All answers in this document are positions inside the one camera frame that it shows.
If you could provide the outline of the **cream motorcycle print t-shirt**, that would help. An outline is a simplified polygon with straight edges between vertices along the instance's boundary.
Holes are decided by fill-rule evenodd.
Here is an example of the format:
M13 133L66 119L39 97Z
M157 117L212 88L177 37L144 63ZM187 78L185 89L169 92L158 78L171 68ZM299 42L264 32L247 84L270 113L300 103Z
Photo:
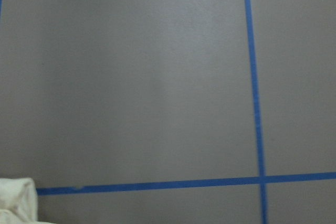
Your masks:
M1 223L40 223L38 196L33 179L1 179Z

